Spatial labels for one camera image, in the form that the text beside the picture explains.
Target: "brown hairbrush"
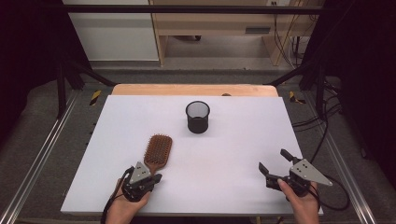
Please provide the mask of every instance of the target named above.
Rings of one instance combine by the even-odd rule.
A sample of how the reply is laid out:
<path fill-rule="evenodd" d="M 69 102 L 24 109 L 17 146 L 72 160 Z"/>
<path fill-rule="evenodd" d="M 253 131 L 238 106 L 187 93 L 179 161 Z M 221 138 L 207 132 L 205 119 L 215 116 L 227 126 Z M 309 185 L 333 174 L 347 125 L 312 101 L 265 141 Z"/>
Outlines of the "brown hairbrush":
<path fill-rule="evenodd" d="M 145 153 L 145 164 L 149 168 L 151 175 L 165 166 L 168 162 L 171 151 L 172 138 L 164 134 L 155 134 L 148 141 L 148 148 Z"/>

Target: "metal frame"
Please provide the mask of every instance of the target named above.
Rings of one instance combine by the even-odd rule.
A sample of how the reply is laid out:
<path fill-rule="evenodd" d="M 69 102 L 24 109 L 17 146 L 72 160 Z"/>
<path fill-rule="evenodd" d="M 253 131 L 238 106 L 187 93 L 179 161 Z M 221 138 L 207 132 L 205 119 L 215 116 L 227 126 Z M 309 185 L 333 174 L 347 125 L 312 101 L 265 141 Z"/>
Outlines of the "metal frame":
<path fill-rule="evenodd" d="M 129 5 L 129 6 L 117 6 L 117 5 L 42 5 L 45 10 L 49 11 L 62 11 L 71 13 L 216 13 L 216 14 L 295 14 L 295 15 L 322 15 L 326 13 L 338 13 L 341 10 L 338 8 L 323 8 L 323 7 L 245 7 L 245 6 L 140 6 L 140 5 Z M 73 67 L 77 67 L 79 70 L 88 73 L 90 76 L 102 81 L 107 85 L 114 85 L 111 81 L 102 79 L 99 75 L 96 75 L 91 69 L 82 67 L 81 65 L 74 62 L 63 62 L 71 63 Z M 271 84 L 277 86 L 283 81 L 300 75 L 298 72 L 303 72 L 308 69 L 312 69 L 312 66 L 316 62 L 308 62 L 303 64 L 300 69 L 291 71 L 282 78 L 275 80 Z M 59 99 L 60 103 L 65 102 L 64 97 L 64 74 L 62 65 L 58 67 L 58 85 L 59 85 Z M 24 178 L 20 188 L 18 189 L 13 200 L 7 207 L 6 211 L 1 216 L 1 223 L 14 223 L 21 208 L 27 199 L 36 179 L 38 178 L 42 167 L 44 166 L 47 157 L 49 156 L 63 126 L 66 122 L 70 112 L 75 104 L 78 97 L 77 93 L 74 93 L 69 100 L 69 106 L 62 105 L 62 110 L 58 115 L 58 119 L 54 124 L 49 137 L 44 143 L 43 147 L 39 151 L 34 163 L 31 166 L 28 174 Z M 336 144 L 332 140 L 331 135 L 327 137 L 327 143 L 330 147 L 330 152 L 334 165 L 341 176 L 346 189 L 351 194 L 351 201 L 355 207 L 356 213 L 361 220 L 361 223 L 376 223 L 375 218 L 370 210 L 370 207 L 364 200 L 361 194 L 359 186 L 350 173 L 347 165 L 345 164 Z"/>

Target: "human hand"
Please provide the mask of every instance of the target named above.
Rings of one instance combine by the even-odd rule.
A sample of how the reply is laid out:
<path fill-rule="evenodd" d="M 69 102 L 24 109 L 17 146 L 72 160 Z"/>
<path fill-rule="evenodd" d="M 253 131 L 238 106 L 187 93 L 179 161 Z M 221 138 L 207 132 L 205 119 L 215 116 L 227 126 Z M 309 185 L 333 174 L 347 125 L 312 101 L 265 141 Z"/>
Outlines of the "human hand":
<path fill-rule="evenodd" d="M 318 201 L 314 196 L 308 193 L 304 197 L 300 198 L 285 181 L 278 179 L 277 183 L 291 203 L 291 207 L 294 212 L 294 219 L 297 224 L 319 223 Z M 313 188 L 317 188 L 317 183 L 311 182 L 311 185 L 311 191 L 315 192 Z"/>
<path fill-rule="evenodd" d="M 116 199 L 108 209 L 106 224 L 129 224 L 134 215 L 148 203 L 150 193 L 147 192 L 139 202 L 133 203 L 122 195 L 122 190 L 119 188 Z"/>

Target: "finger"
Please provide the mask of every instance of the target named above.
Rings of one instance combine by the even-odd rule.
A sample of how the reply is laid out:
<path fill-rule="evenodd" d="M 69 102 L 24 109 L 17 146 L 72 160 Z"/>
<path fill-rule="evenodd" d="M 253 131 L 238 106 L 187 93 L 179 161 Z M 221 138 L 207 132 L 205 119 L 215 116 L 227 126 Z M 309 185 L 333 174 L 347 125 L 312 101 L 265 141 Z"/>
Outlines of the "finger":
<path fill-rule="evenodd" d="M 318 184 L 316 182 L 311 182 L 311 187 L 309 189 L 318 194 Z"/>
<path fill-rule="evenodd" d="M 288 197 L 291 204 L 297 203 L 298 196 L 294 193 L 293 189 L 288 185 L 288 183 L 282 179 L 278 179 L 277 184 L 280 186 L 280 189 L 282 189 L 282 192 L 286 195 L 286 197 Z"/>
<path fill-rule="evenodd" d="M 148 201 L 149 200 L 149 195 L 151 194 L 151 191 L 147 192 L 143 197 L 142 200 Z"/>
<path fill-rule="evenodd" d="M 118 181 L 117 181 L 117 185 L 116 185 L 116 187 L 119 185 L 119 183 L 121 182 L 121 184 L 123 183 L 123 180 L 121 180 L 121 179 L 119 179 Z M 117 189 L 117 194 L 121 194 L 122 193 L 122 189 L 121 189 L 121 186 Z"/>

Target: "black mesh cup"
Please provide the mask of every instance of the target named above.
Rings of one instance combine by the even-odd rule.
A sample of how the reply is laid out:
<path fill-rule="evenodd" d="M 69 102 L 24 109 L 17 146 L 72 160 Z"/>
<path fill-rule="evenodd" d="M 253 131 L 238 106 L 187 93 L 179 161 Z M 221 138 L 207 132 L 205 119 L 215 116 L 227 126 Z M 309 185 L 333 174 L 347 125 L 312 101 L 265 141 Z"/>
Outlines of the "black mesh cup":
<path fill-rule="evenodd" d="M 209 127 L 209 106 L 202 101 L 194 101 L 187 105 L 186 114 L 189 130 L 192 133 L 204 133 Z"/>

